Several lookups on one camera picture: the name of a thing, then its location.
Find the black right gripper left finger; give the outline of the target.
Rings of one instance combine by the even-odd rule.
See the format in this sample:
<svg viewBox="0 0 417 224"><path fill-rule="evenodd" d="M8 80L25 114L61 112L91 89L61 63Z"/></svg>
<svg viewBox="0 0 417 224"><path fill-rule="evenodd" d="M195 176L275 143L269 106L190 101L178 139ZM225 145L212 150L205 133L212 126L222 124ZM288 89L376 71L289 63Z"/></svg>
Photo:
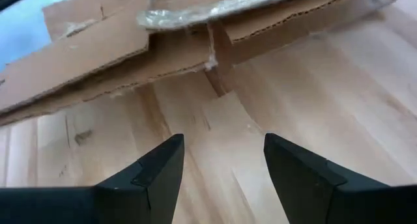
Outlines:
<svg viewBox="0 0 417 224"><path fill-rule="evenodd" d="M172 224L183 165L178 133L93 186L0 188L0 224Z"/></svg>

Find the brown taped cardboard box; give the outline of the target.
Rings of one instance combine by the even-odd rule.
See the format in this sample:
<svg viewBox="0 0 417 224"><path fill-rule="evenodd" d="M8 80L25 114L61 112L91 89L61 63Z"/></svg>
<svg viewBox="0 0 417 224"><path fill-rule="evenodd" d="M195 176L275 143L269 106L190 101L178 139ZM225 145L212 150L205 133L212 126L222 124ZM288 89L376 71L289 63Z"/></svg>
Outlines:
<svg viewBox="0 0 417 224"><path fill-rule="evenodd" d="M395 0L64 0L51 44L0 72L0 126L191 71L225 68Z"/></svg>

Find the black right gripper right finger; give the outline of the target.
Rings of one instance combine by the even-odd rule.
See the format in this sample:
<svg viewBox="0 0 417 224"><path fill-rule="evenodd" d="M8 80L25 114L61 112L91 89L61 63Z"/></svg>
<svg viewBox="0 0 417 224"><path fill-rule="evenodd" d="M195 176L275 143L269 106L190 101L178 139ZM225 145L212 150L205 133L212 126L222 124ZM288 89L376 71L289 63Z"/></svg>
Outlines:
<svg viewBox="0 0 417 224"><path fill-rule="evenodd" d="M417 224L417 184L389 186L274 133L264 155L290 224Z"/></svg>

